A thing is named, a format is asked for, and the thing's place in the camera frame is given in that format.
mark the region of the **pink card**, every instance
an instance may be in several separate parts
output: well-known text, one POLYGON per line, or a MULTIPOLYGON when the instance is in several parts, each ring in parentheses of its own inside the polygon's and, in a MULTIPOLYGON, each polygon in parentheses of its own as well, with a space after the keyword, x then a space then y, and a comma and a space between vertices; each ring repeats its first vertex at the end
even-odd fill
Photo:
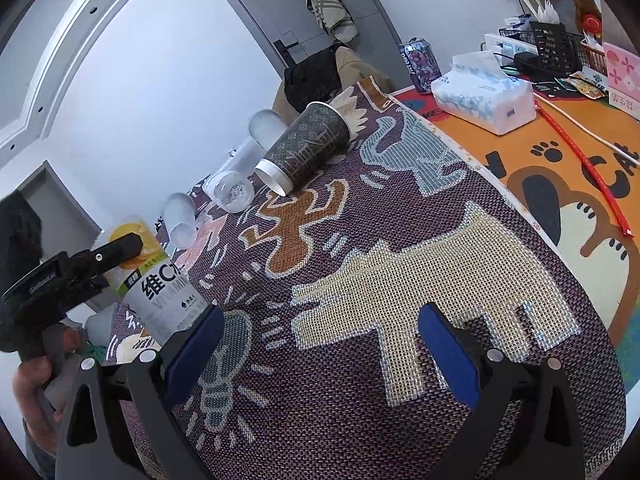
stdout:
POLYGON ((603 43, 609 86, 640 101, 640 57, 623 48, 603 43))

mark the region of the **door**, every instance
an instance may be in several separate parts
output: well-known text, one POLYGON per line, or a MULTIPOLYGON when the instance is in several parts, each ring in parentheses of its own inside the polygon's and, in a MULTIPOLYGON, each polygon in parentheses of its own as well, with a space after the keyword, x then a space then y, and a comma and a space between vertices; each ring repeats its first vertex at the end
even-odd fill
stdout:
MULTIPOLYGON (((62 251, 72 256, 91 249, 100 228, 81 209, 48 164, 18 189, 42 222, 43 261, 62 251)), ((99 312, 117 301, 116 293, 107 288, 86 304, 99 312)))
MULTIPOLYGON (((306 0, 227 0, 281 77, 287 66, 331 46, 306 0)), ((342 0, 358 29, 348 45, 400 89, 411 79, 398 51, 399 38, 377 0, 342 0)))

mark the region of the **red straw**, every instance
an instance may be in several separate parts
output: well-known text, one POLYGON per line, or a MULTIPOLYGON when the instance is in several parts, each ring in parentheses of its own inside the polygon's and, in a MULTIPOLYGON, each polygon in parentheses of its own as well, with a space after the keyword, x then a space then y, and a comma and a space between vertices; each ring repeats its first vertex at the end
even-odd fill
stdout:
POLYGON ((584 155, 584 153, 574 142, 574 140, 569 137, 568 133, 562 129, 562 126, 560 126, 560 124, 558 124, 556 120, 551 115, 549 115, 549 113, 542 107, 542 105, 538 101, 536 101, 536 109, 538 110, 538 113, 542 115, 546 119, 546 121, 555 128, 556 132, 558 132, 560 137, 562 137, 564 141, 569 145, 569 147, 574 150, 574 153, 578 156, 581 163, 583 163, 584 167, 587 168, 589 174, 596 181, 596 184, 598 184, 598 188, 604 195, 604 198, 607 199, 607 203, 612 209, 613 214, 616 216, 616 221, 618 222, 620 229, 622 229, 622 233, 625 236, 633 238, 631 229, 629 228, 629 222, 626 220, 624 214, 620 210, 620 206, 618 206, 618 202, 616 202, 615 197, 612 195, 609 186, 607 186, 607 184, 604 182, 595 166, 591 163, 587 156, 584 155))

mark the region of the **tissue box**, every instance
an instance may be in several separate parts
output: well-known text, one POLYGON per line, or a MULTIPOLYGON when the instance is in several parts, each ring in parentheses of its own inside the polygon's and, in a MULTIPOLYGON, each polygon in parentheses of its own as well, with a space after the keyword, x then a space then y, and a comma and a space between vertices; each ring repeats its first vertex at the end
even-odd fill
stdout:
POLYGON ((441 110, 504 135, 536 118, 531 83, 507 76, 489 51, 454 56, 453 69, 431 84, 441 110))

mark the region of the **brown paper cup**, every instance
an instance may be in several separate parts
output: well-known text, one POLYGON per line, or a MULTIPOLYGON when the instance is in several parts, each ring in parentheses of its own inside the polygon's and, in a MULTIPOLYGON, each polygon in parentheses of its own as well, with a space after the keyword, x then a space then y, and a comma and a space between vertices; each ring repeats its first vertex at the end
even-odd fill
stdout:
POLYGON ((309 103, 255 168, 280 196, 306 185, 313 174, 349 143, 349 126, 333 107, 309 103))

